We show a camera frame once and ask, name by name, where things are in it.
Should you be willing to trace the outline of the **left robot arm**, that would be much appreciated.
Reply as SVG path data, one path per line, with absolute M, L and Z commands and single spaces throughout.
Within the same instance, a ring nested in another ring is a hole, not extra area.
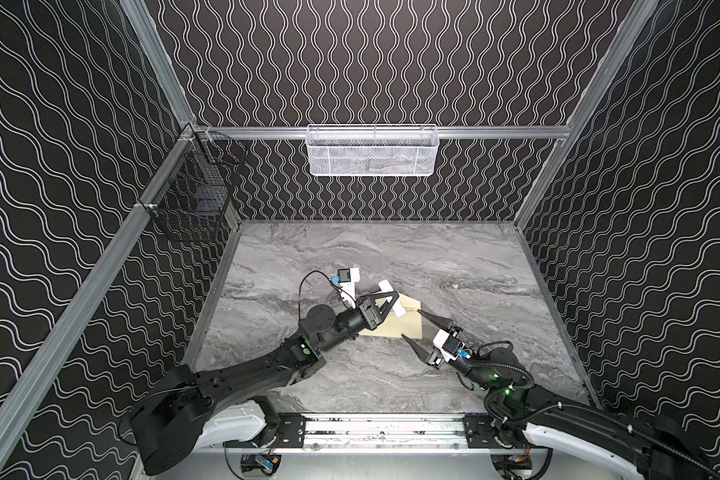
M 294 334 L 260 357 L 216 370 L 194 372 L 186 364 L 169 370 L 128 416 L 145 473 L 158 475 L 183 461 L 206 423 L 226 408 L 314 375 L 327 351 L 379 327 L 398 299 L 396 291 L 363 295 L 341 313 L 320 304 L 299 320 Z

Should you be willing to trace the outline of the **cream envelope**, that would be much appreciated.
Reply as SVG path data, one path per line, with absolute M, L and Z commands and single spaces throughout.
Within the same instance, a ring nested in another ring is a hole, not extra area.
M 406 335 L 411 339 L 423 338 L 422 317 L 419 313 L 421 302 L 406 295 L 400 295 L 399 302 L 404 309 L 404 315 L 398 316 L 392 311 L 385 321 L 376 329 L 364 329 L 361 336 L 401 338 Z

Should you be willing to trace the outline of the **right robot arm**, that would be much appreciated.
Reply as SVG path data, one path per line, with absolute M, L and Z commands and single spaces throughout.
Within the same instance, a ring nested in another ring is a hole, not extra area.
M 674 420 L 609 413 L 538 384 L 509 341 L 469 346 L 450 319 L 422 311 L 436 335 L 429 347 L 407 342 L 428 366 L 448 366 L 484 394 L 488 429 L 509 448 L 562 452 L 623 479 L 719 479 L 708 458 Z

